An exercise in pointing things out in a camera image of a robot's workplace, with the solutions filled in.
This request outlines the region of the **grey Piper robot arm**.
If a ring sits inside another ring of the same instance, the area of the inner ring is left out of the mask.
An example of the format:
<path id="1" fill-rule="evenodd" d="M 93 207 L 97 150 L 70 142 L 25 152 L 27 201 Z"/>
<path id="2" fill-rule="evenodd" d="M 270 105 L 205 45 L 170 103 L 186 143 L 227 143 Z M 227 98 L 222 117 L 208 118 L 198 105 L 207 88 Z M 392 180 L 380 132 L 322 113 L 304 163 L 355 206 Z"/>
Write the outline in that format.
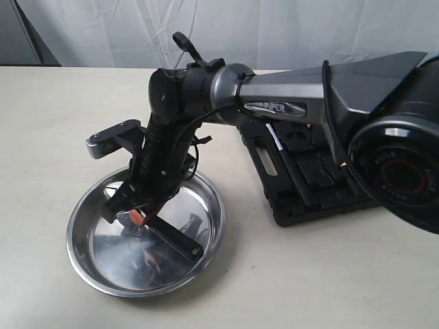
<path id="1" fill-rule="evenodd" d="M 359 62 L 257 75 L 223 60 L 157 69 L 151 115 L 130 174 L 104 204 L 155 214 L 177 192 L 196 130 L 248 119 L 317 125 L 333 159 L 405 222 L 438 232 L 438 59 L 404 51 Z"/>

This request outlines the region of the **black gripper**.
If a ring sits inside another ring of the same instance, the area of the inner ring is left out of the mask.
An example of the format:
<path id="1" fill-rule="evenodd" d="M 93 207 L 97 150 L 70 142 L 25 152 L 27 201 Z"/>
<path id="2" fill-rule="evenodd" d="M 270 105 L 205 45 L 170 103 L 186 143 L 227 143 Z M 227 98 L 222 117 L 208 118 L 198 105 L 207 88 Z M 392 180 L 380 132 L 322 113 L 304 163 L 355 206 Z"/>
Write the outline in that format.
<path id="1" fill-rule="evenodd" d="M 196 157 L 189 154 L 198 125 L 174 121 L 167 125 L 151 117 L 145 130 L 141 151 L 130 165 L 128 177 L 119 188 L 107 186 L 104 219 L 113 223 L 120 213 L 129 211 L 131 221 L 144 226 L 147 218 L 139 209 L 150 212 L 171 199 L 181 182 L 190 177 Z"/>

